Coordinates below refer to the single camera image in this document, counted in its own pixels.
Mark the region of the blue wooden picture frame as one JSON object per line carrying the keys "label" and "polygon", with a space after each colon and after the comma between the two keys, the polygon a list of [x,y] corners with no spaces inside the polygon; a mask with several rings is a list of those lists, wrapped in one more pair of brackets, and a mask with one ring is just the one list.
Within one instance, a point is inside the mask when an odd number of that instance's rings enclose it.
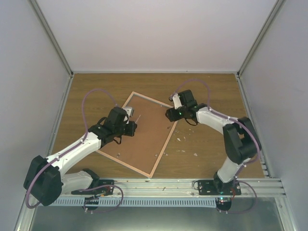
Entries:
{"label": "blue wooden picture frame", "polygon": [[131,121],[141,115],[135,135],[122,136],[120,145],[112,142],[97,153],[151,179],[177,125],[165,116],[172,106],[134,91],[123,106],[134,109]]}

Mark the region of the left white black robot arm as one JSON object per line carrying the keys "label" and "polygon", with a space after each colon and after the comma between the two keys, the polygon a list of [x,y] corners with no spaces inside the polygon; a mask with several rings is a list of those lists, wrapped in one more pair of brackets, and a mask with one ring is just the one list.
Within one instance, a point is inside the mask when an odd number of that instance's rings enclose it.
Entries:
{"label": "left white black robot arm", "polygon": [[68,171],[105,145],[112,142],[121,144],[123,136],[134,136],[137,124],[130,120],[133,113],[132,107],[115,107],[71,145],[48,157],[35,157],[24,181],[26,206],[35,208],[29,203],[30,196],[36,198],[39,204],[49,206],[66,193],[100,194],[100,178],[93,171],[84,169],[73,174]]}

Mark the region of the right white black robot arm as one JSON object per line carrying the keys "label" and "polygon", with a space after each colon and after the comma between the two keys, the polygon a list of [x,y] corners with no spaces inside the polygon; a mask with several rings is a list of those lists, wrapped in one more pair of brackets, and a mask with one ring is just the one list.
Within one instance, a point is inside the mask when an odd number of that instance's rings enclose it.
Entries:
{"label": "right white black robot arm", "polygon": [[206,125],[223,135],[227,157],[214,174],[213,189],[217,194],[224,195],[239,172],[260,156],[262,147],[251,120],[247,117],[230,117],[208,104],[198,104],[191,90],[175,92],[169,100],[173,102],[173,107],[165,113],[169,121],[192,120],[195,126]]}

